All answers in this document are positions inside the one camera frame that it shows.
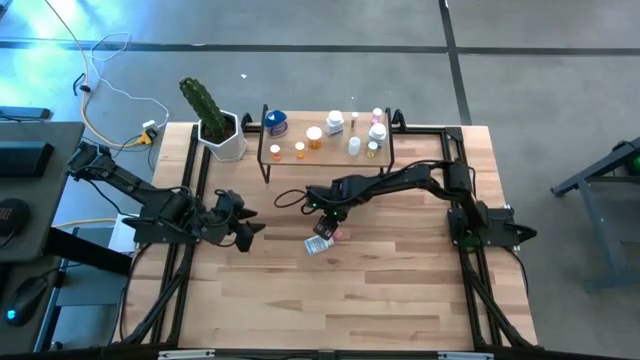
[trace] white pot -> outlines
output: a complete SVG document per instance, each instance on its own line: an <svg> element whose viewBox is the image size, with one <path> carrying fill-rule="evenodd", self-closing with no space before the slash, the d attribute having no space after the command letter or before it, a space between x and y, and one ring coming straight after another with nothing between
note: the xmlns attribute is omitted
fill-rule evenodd
<svg viewBox="0 0 640 360"><path fill-rule="evenodd" d="M238 121L238 115L220 110L220 112L230 115L235 121L236 133L221 144L214 144L202 138L202 120L198 121L198 140L211 150L213 156L220 162L240 161L245 150L247 150L247 140Z"/></svg>

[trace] yellow cable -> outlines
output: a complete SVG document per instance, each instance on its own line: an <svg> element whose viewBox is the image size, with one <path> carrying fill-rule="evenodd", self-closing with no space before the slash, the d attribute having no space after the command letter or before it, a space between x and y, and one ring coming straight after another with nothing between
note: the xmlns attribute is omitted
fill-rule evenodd
<svg viewBox="0 0 640 360"><path fill-rule="evenodd" d="M93 224L93 223L100 223L100 222L116 222L116 219L104 218L104 219L77 220L77 221L70 221L63 224L53 225L52 227L60 228L60 227L67 227L67 226L73 226L73 225Z"/></svg>
<svg viewBox="0 0 640 360"><path fill-rule="evenodd" d="M46 2L47 5L49 5L49 7L53 11L53 13L56 14L56 16L58 17L60 22L62 22L62 25L64 25L64 27L67 28L67 31L69 32L69 34L71 34L71 37L73 38L73 42L76 43L76 46L78 47L78 50L80 50L80 54L82 54L82 60L84 60L84 73L85 73L84 85L86 85L88 87L89 86L89 62L87 61L87 56L85 55L84 50L82 50L82 46L80 45L80 42L78 41L76 36L73 34L73 31L71 31L71 29L69 28L67 23L64 20L62 20L62 17L60 16L60 14L58 14L56 9L54 9L54 7L49 3L49 1L48 0L44 0L44 2ZM92 133L94 133L100 140L104 141L110 147L115 147L115 148L118 148L118 149L121 149L121 148L124 149L124 148L128 148L128 147L133 147L133 146L140 145L140 144L135 143L135 142L131 143L131 144L117 144L117 143L114 143L111 140L107 139L102 134L100 134L98 132L98 130L96 130L93 127L91 122L89 122L89 119L87 119L86 109L87 109L88 99L86 99L86 97L87 97L87 93L82 91L82 104L80 105L80 114L82 115L82 121L85 123L85 125L87 125L87 127L89 128L89 130L91 130Z"/></svg>

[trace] blue lid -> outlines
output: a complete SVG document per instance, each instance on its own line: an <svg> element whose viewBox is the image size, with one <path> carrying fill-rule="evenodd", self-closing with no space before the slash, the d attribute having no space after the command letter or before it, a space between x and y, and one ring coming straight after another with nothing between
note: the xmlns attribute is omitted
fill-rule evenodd
<svg viewBox="0 0 640 360"><path fill-rule="evenodd" d="M287 114L280 110L273 110L267 114L267 118L264 121L265 127L273 127L287 120Z"/></svg>

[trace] blue container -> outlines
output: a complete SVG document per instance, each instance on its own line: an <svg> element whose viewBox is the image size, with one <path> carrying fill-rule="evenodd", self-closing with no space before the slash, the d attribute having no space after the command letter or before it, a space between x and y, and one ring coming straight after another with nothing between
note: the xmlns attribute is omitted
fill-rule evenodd
<svg viewBox="0 0 640 360"><path fill-rule="evenodd" d="M287 129L289 129L289 126L287 125L287 114L280 110L273 110L267 114L264 127L272 138L284 135L287 132Z"/></svg>

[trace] computer mouse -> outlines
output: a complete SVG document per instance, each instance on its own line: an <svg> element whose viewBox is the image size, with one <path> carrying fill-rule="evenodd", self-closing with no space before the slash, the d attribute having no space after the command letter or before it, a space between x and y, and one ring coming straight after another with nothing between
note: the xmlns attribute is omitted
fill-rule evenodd
<svg viewBox="0 0 640 360"><path fill-rule="evenodd" d="M36 312L40 300L47 289L44 277L30 277L11 295L4 319L11 326L22 326L29 322Z"/></svg>

